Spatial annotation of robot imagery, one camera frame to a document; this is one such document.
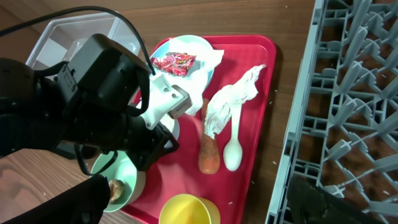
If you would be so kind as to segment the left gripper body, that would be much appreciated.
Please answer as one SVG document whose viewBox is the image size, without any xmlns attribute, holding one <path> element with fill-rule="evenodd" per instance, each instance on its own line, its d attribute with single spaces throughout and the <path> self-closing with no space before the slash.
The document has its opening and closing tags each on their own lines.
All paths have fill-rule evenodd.
<svg viewBox="0 0 398 224">
<path fill-rule="evenodd" d="M 63 96 L 64 141 L 124 151 L 147 171 L 159 157 L 160 133 L 146 126 L 150 68 L 103 34 L 92 35 L 63 67 L 56 86 Z"/>
</svg>

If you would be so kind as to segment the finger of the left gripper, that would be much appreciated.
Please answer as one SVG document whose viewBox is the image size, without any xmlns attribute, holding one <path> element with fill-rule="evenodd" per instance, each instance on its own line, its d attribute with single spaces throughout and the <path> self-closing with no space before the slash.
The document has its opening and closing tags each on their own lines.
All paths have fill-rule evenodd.
<svg viewBox="0 0 398 224">
<path fill-rule="evenodd" d="M 173 134 L 163 124 L 158 123 L 154 131 L 154 162 L 157 162 L 161 157 L 175 152 L 180 144 L 177 142 Z"/>
</svg>

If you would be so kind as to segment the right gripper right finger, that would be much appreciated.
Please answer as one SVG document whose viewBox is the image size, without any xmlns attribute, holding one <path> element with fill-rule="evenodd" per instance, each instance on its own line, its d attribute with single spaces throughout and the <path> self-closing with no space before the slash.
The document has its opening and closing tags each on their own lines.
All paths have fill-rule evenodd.
<svg viewBox="0 0 398 224">
<path fill-rule="evenodd" d="M 287 205 L 294 223 L 381 224 L 301 177 L 290 179 Z"/>
</svg>

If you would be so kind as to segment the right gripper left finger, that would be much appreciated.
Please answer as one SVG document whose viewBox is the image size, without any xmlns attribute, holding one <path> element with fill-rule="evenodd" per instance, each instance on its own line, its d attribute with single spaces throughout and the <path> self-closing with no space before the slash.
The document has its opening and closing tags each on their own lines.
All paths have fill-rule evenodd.
<svg viewBox="0 0 398 224">
<path fill-rule="evenodd" d="M 110 200 L 108 179 L 94 175 L 4 224 L 97 224 Z"/>
</svg>

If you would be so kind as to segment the brown food scrap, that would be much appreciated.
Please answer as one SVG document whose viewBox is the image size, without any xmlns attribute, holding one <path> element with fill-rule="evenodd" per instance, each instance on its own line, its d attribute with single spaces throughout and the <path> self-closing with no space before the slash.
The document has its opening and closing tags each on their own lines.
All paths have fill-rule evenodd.
<svg viewBox="0 0 398 224">
<path fill-rule="evenodd" d="M 118 179 L 112 179 L 109 181 L 110 189 L 110 203 L 115 203 L 124 193 L 124 183 Z"/>
</svg>

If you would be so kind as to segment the mint green bowl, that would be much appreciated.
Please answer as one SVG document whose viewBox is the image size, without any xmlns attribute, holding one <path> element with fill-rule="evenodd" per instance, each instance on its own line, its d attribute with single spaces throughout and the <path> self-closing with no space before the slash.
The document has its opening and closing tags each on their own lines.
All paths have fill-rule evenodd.
<svg viewBox="0 0 398 224">
<path fill-rule="evenodd" d="M 105 213 L 116 212 L 133 203 L 141 195 L 146 184 L 146 173 L 138 171 L 123 151 L 118 151 L 115 162 L 99 174 L 108 180 L 116 179 L 124 184 L 124 192 L 114 203 L 108 204 Z"/>
</svg>

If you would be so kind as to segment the orange carrot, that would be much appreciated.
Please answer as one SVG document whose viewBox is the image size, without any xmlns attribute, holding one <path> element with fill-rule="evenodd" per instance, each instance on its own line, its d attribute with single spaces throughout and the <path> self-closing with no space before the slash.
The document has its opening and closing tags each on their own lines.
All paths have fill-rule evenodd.
<svg viewBox="0 0 398 224">
<path fill-rule="evenodd" d="M 220 168 L 220 153 L 216 140 L 204 133 L 208 103 L 209 99 L 205 98 L 201 109 L 202 134 L 200 140 L 200 152 L 198 155 L 198 167 L 204 174 L 215 174 Z"/>
</svg>

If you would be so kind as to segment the white tissue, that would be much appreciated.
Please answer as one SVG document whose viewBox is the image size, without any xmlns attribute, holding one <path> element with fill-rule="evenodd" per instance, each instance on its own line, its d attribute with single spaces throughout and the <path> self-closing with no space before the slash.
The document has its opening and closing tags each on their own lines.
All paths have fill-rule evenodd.
<svg viewBox="0 0 398 224">
<path fill-rule="evenodd" d="M 231 107 L 242 105 L 252 100 L 258 94 L 256 82 L 260 72 L 267 65 L 256 65 L 245 72 L 245 74 L 233 85 L 226 85 L 217 91 L 207 106 L 204 133 L 212 139 L 220 134 L 232 116 Z"/>
</svg>

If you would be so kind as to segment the red snack wrapper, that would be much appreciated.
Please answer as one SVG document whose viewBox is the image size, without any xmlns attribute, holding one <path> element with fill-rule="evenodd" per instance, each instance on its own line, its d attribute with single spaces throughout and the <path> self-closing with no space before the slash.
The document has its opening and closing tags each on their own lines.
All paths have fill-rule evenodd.
<svg viewBox="0 0 398 224">
<path fill-rule="evenodd" d="M 163 57 L 155 57 L 150 61 L 158 70 L 177 77 L 185 77 L 195 63 L 196 57 L 187 53 L 167 52 Z"/>
</svg>

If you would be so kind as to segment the yellow plastic cup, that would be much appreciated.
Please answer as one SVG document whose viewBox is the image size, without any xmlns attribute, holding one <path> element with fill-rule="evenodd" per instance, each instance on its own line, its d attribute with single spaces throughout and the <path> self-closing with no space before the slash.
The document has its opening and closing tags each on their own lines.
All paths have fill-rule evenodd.
<svg viewBox="0 0 398 224">
<path fill-rule="evenodd" d="M 162 207 L 159 224 L 220 224 L 217 206 L 205 198 L 178 194 Z"/>
</svg>

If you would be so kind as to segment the light blue bowl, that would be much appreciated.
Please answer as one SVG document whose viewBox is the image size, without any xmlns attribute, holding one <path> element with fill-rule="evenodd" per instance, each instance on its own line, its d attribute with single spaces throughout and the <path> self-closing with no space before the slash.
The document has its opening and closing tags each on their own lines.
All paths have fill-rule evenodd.
<svg viewBox="0 0 398 224">
<path fill-rule="evenodd" d="M 155 127 L 158 123 L 163 124 L 178 139 L 180 127 L 177 119 L 171 116 L 172 109 L 177 106 L 176 103 L 166 103 L 161 101 L 150 101 L 148 109 L 142 113 L 139 118 L 143 120 L 143 127 L 140 128 L 140 135 L 151 143 L 155 143 Z"/>
</svg>

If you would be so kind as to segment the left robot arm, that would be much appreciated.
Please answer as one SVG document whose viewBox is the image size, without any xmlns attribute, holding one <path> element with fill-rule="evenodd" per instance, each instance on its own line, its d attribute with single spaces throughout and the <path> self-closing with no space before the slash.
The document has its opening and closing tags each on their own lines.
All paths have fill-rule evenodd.
<svg viewBox="0 0 398 224">
<path fill-rule="evenodd" d="M 33 70 L 1 59 L 1 155 L 20 149 L 56 152 L 74 145 L 117 157 L 125 152 L 139 171 L 178 149 L 172 133 L 145 121 L 150 69 L 103 34 L 92 35 L 69 62 Z"/>
</svg>

